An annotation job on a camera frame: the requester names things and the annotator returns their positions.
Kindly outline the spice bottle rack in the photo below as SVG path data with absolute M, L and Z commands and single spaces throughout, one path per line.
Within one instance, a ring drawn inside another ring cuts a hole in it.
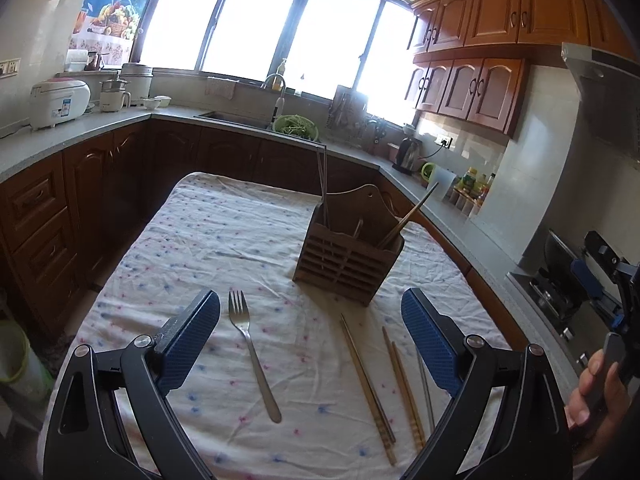
M 480 174 L 470 167 L 450 188 L 449 203 L 471 218 L 480 212 L 496 175 Z

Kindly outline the upper wooden cabinets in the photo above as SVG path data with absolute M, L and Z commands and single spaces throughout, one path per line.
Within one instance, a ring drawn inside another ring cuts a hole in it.
M 561 64 L 563 44 L 637 55 L 604 0 L 416 0 L 407 100 L 513 136 L 534 64 Z

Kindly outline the green vegetable colander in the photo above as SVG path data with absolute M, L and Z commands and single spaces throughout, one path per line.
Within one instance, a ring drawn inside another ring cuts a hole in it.
M 298 136 L 302 139 L 317 141 L 319 131 L 314 122 L 300 115 L 281 115 L 272 125 L 272 130 L 287 136 Z

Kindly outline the wall power socket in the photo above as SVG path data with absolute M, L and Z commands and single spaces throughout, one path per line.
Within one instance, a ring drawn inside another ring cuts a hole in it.
M 20 71 L 21 59 L 12 58 L 12 60 L 5 60 L 0 62 L 0 78 L 14 77 Z

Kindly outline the green trash bin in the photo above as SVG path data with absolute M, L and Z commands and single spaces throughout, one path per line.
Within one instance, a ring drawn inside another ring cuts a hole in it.
M 43 401 L 50 394 L 50 373 L 32 350 L 24 330 L 13 321 L 1 321 L 0 360 L 2 385 L 32 402 Z

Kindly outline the fruit beach poster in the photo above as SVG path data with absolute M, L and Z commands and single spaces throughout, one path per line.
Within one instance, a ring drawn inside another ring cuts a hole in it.
M 134 37 L 149 0 L 84 0 L 70 36 L 70 50 L 101 55 L 102 65 L 129 61 Z

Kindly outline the chopsticks in holder right slot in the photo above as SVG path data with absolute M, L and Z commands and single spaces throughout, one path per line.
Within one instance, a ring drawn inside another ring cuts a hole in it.
M 382 238 L 382 240 L 380 240 L 380 242 L 378 243 L 378 249 L 384 250 L 396 237 L 398 237 L 398 235 L 400 234 L 402 229 L 410 221 L 412 215 L 415 214 L 416 212 L 418 212 L 421 209 L 421 207 L 424 205 L 424 203 L 431 197 L 431 195 L 437 190 L 438 187 L 439 187 L 439 183 L 438 182 L 436 182 L 436 183 L 434 183 L 432 185 L 432 187 L 426 192 L 426 194 L 424 195 L 422 200 L 420 200 L 419 203 L 415 204 L 409 210 L 408 214 L 405 214 L 397 222 L 396 226 L 394 226 L 393 229 L 391 229 L 390 232 L 388 232 Z

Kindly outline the chopsticks in holder left slot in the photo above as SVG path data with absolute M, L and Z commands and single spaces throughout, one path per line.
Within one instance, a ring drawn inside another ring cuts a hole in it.
M 316 154 L 317 154 L 318 175 L 320 179 L 322 224 L 326 228 L 329 228 L 330 214 L 329 214 L 328 201 L 326 200 L 326 196 L 328 196 L 328 153 L 326 152 L 326 146 L 322 145 L 321 148 L 317 148 Z

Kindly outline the light bamboo chopstick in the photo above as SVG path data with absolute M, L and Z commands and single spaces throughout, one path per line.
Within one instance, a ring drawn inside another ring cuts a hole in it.
M 416 401 L 414 400 L 408 378 L 404 367 L 401 363 L 401 358 L 396 344 L 388 336 L 385 327 L 382 327 L 382 334 L 386 344 L 387 353 L 390 356 L 390 362 L 392 363 L 396 382 L 398 382 L 398 388 L 400 391 L 402 403 L 404 404 L 405 412 L 408 417 L 409 427 L 411 429 L 413 443 L 418 452 L 422 451 L 426 445 L 426 439 L 422 422 L 418 410 L 416 409 Z
M 409 425 L 413 436 L 413 442 L 416 446 L 416 450 L 420 452 L 426 443 L 424 430 L 422 428 L 422 422 L 420 419 L 420 415 L 416 410 L 416 402 L 414 402 L 410 385 L 408 383 L 408 379 L 404 370 L 404 367 L 401 363 L 401 358 L 397 346 L 394 342 L 392 342 L 392 352 L 395 359 L 395 370 L 397 372 L 397 376 L 399 377 L 399 387 L 402 395 L 402 400 L 404 400 L 405 408 L 407 411 Z

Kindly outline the white electric pot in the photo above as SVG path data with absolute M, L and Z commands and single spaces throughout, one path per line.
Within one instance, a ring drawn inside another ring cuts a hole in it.
M 131 94 L 131 104 L 139 106 L 143 100 L 149 97 L 153 67 L 141 63 L 124 63 L 120 70 L 120 76 L 126 80 L 126 89 Z

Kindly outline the long brown chopstick pair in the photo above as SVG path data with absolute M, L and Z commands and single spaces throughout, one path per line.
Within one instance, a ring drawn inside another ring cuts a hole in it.
M 382 408 L 382 404 L 380 400 L 378 400 L 378 395 L 376 394 L 375 388 L 370 381 L 367 370 L 363 365 L 361 356 L 354 341 L 354 337 L 352 336 L 352 332 L 349 329 L 347 320 L 344 315 L 341 315 L 340 324 L 346 340 L 350 357 L 352 358 L 352 362 L 354 363 L 361 389 L 363 391 L 364 397 L 366 398 L 376 430 L 378 430 L 378 434 L 380 435 L 387 460 L 390 463 L 390 466 L 395 466 L 397 464 L 397 458 L 394 452 L 395 437 L 393 435 L 393 430 L 390 429 L 390 423 L 386 418 L 386 415 Z

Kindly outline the wooden utensil holder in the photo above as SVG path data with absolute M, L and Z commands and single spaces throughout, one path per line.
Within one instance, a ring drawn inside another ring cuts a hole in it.
M 326 194 L 312 212 L 294 280 L 370 304 L 404 248 L 401 235 L 381 244 L 397 225 L 374 184 Z

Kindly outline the black electric kettle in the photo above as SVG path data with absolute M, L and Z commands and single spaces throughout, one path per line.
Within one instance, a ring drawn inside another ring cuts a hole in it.
M 402 127 L 405 137 L 398 146 L 392 167 L 402 174 L 412 174 L 413 166 L 420 157 L 422 141 L 416 136 L 416 128 L 405 124 Z

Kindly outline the chopsticks in holder slot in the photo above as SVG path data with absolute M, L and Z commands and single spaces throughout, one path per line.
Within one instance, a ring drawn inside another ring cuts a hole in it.
M 326 146 L 322 145 L 321 148 L 317 148 L 316 154 L 317 154 L 318 175 L 320 179 L 322 224 L 326 228 L 329 228 L 330 214 L 329 214 L 328 201 L 326 200 L 326 196 L 328 196 L 328 153 L 326 152 Z
M 388 232 L 382 238 L 382 240 L 380 240 L 380 242 L 378 243 L 378 249 L 384 250 L 396 237 L 398 237 L 398 235 L 400 234 L 402 229 L 410 221 L 412 215 L 415 214 L 416 212 L 418 212 L 421 209 L 421 207 L 424 205 L 424 203 L 431 197 L 431 195 L 437 190 L 438 187 L 439 187 L 439 183 L 438 182 L 436 182 L 436 183 L 434 183 L 432 185 L 432 187 L 426 192 L 426 194 L 424 195 L 422 200 L 420 200 L 419 203 L 415 204 L 409 210 L 408 214 L 405 214 L 397 222 L 396 226 L 394 226 L 393 229 L 391 229 L 390 232 Z

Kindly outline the chrome sink faucet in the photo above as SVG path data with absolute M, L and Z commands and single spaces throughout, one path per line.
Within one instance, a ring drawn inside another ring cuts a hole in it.
M 269 74 L 265 79 L 265 81 L 260 85 L 260 88 L 262 90 L 267 90 L 268 88 L 271 88 L 274 76 L 276 76 L 276 73 Z M 286 87 L 284 90 L 278 91 L 278 97 L 276 99 L 276 102 L 274 103 L 274 107 L 273 107 L 273 111 L 270 119 L 270 128 L 273 128 L 276 120 L 282 115 L 283 107 L 285 103 L 285 91 L 286 91 Z

